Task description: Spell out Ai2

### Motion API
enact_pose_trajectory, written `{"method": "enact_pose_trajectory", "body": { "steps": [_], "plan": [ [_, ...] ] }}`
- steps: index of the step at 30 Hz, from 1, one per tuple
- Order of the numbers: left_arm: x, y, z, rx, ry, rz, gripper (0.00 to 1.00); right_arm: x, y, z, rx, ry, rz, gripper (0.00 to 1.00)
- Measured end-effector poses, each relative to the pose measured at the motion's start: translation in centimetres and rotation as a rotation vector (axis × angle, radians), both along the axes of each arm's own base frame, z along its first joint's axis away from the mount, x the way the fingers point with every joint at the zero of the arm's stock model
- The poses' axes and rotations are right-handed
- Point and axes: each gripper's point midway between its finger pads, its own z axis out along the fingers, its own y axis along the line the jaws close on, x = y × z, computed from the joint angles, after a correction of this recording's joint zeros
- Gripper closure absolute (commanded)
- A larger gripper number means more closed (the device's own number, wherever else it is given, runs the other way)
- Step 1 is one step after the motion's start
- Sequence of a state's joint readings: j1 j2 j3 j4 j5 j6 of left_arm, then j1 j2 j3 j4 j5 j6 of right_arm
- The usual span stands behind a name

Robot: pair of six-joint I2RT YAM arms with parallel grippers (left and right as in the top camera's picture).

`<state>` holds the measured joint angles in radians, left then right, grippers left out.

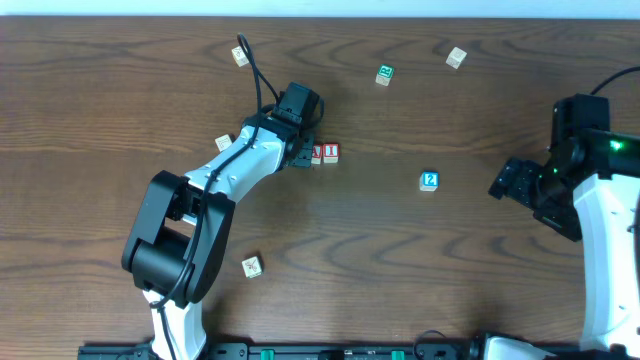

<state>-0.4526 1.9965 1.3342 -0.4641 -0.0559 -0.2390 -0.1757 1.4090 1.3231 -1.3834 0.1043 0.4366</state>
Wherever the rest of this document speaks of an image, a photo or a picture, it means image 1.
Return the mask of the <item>red letter A block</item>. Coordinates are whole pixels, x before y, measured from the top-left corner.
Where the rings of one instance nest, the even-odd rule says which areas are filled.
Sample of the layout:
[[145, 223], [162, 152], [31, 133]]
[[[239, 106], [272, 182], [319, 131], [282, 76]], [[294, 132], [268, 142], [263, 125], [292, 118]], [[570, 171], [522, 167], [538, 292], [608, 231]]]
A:
[[322, 163], [322, 158], [323, 158], [323, 146], [322, 145], [314, 145], [312, 147], [311, 164], [312, 165], [321, 164]]

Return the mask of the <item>red letter I block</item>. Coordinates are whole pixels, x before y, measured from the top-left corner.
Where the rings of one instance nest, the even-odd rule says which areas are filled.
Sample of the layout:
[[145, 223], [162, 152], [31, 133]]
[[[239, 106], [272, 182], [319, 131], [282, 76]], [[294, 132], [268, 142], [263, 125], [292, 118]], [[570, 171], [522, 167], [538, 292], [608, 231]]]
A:
[[337, 143], [327, 143], [323, 145], [323, 162], [326, 164], [334, 164], [340, 158], [340, 146]]

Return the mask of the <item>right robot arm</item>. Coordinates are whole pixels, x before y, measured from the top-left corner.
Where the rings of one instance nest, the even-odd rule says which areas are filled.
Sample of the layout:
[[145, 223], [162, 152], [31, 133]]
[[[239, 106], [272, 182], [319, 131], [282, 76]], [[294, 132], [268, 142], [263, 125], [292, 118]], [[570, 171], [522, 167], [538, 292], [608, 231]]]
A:
[[577, 349], [547, 350], [485, 334], [472, 359], [636, 359], [639, 356], [639, 139], [610, 129], [609, 101], [555, 103], [548, 161], [510, 158], [489, 194], [530, 209], [583, 246], [585, 318]]

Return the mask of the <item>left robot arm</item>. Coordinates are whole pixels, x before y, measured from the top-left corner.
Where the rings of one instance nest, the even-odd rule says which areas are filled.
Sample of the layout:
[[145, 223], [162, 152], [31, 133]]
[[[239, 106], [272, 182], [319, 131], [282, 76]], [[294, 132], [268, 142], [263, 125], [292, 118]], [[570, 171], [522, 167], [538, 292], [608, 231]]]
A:
[[324, 101], [290, 83], [275, 103], [246, 118], [237, 139], [183, 176], [157, 173], [149, 183], [121, 265], [149, 303], [158, 359], [197, 359], [207, 335], [202, 300], [219, 274], [237, 203], [263, 178], [308, 167]]

